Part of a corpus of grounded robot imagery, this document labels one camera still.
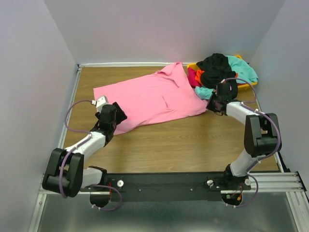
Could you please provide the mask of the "pink t shirt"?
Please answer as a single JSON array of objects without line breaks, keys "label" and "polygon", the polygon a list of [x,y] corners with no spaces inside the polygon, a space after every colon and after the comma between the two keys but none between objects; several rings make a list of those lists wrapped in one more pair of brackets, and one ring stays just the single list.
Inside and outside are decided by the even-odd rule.
[{"label": "pink t shirt", "polygon": [[207,106],[190,86],[181,62],[153,74],[94,88],[93,92],[95,99],[105,96],[125,112],[127,119],[116,127],[115,135],[139,126],[196,116]]}]

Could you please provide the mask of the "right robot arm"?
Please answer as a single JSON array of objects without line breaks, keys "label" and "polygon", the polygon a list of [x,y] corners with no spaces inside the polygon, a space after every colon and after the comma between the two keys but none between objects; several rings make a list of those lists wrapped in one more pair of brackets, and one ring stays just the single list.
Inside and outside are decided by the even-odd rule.
[{"label": "right robot arm", "polygon": [[232,117],[244,125],[244,150],[227,165],[220,183],[234,189],[245,182],[250,170],[261,160],[273,156],[282,146],[278,117],[252,109],[236,99],[238,86],[234,80],[223,80],[216,85],[207,109]]}]

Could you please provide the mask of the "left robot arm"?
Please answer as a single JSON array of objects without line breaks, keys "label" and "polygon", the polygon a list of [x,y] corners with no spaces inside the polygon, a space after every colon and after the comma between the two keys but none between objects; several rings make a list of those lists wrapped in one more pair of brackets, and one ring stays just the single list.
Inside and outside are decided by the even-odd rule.
[{"label": "left robot arm", "polygon": [[101,191],[106,188],[106,170],[98,167],[84,169],[84,161],[98,150],[104,148],[114,137],[116,128],[127,119],[118,103],[96,105],[98,119],[90,131],[83,131],[87,136],[67,148],[55,148],[50,155],[44,173],[42,188],[59,193],[62,197],[75,197],[80,189],[92,186]]}]

